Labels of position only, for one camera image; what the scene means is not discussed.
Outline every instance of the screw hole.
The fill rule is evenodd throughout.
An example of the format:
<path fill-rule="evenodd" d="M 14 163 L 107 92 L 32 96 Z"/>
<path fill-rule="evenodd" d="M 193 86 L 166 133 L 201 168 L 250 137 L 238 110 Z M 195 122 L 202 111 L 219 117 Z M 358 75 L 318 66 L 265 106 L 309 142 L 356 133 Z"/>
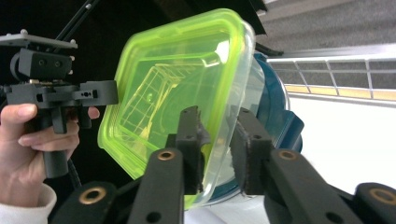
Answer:
<path fill-rule="evenodd" d="M 158 159 L 161 161 L 169 161 L 172 160 L 175 157 L 175 153 L 172 151 L 165 151 L 160 154 L 158 154 Z"/>
<path fill-rule="evenodd" d="M 326 213 L 326 218 L 333 223 L 337 223 L 337 224 L 344 223 L 344 220 L 340 216 L 332 212 Z"/>
<path fill-rule="evenodd" d="M 149 223 L 157 223 L 160 220 L 161 220 L 161 214 L 158 212 L 151 212 L 146 217 L 146 221 Z"/>

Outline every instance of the plastic food container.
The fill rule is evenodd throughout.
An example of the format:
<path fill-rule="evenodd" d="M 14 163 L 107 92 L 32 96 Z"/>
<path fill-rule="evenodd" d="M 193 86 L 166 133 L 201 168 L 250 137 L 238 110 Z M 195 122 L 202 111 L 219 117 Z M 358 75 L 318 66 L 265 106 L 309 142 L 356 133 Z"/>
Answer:
<path fill-rule="evenodd" d="M 209 132 L 204 190 L 186 207 L 207 202 L 228 150 L 253 60 L 255 35 L 230 9 L 216 9 L 133 35 L 115 76 L 120 103 L 106 108 L 98 144 L 132 178 L 177 132 L 179 112 L 198 105 Z"/>

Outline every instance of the green plastic lid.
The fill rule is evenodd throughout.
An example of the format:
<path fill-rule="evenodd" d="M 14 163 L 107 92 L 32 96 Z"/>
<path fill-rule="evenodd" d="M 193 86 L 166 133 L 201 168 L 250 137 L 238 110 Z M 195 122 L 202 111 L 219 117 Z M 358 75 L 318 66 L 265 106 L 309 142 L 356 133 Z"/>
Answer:
<path fill-rule="evenodd" d="M 209 132 L 204 191 L 186 205 L 210 198 L 228 150 L 247 85 L 254 50 L 251 27 L 230 9 L 217 9 L 133 35 L 115 80 L 120 103 L 106 108 L 98 144 L 132 177 L 149 155 L 177 132 L 179 112 L 198 105 Z"/>

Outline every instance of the black mount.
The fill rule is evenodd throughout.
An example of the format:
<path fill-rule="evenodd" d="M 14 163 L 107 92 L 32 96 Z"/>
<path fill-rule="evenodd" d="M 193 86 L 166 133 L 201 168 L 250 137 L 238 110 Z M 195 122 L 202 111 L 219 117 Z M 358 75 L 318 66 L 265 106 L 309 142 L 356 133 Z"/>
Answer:
<path fill-rule="evenodd" d="M 192 118 L 190 122 L 180 119 L 179 127 L 186 129 L 179 128 L 177 134 L 199 133 Z M 183 223 L 182 196 L 191 175 L 186 173 L 186 162 L 200 160 L 198 147 L 190 147 L 190 153 L 186 150 L 180 153 L 179 147 L 166 147 L 154 152 L 145 174 L 120 189 L 107 182 L 82 186 L 51 223 Z M 241 191 L 265 195 L 264 207 L 271 223 L 396 223 L 396 189 L 364 183 L 350 195 L 328 185 L 303 155 L 275 149 L 271 137 L 249 110 L 239 112 L 231 151 Z M 202 172 L 199 165 L 193 168 L 194 174 Z M 196 192 L 201 182 L 194 183 Z"/>
<path fill-rule="evenodd" d="M 145 174 L 120 189 L 91 182 L 74 191 L 50 223 L 183 223 L 184 197 L 202 190 L 208 143 L 197 106 L 180 112 L 177 134 L 153 152 Z"/>
<path fill-rule="evenodd" d="M 78 124 L 91 128 L 88 107 L 114 105 L 118 103 L 117 83 L 89 81 L 79 85 L 64 82 L 72 74 L 74 58 L 59 54 L 59 49 L 76 49 L 76 41 L 66 42 L 99 1 L 87 1 L 73 19 L 66 25 L 57 39 L 28 35 L 21 30 L 17 35 L 0 36 L 0 46 L 19 47 L 10 63 L 11 74 L 20 82 L 17 85 L 2 86 L 1 96 L 7 97 L 9 105 L 35 104 L 38 115 L 35 129 L 50 126 L 56 133 L 67 133 L 66 109 L 72 107 L 78 112 Z M 44 152 L 47 178 L 66 175 L 68 172 L 65 151 Z"/>

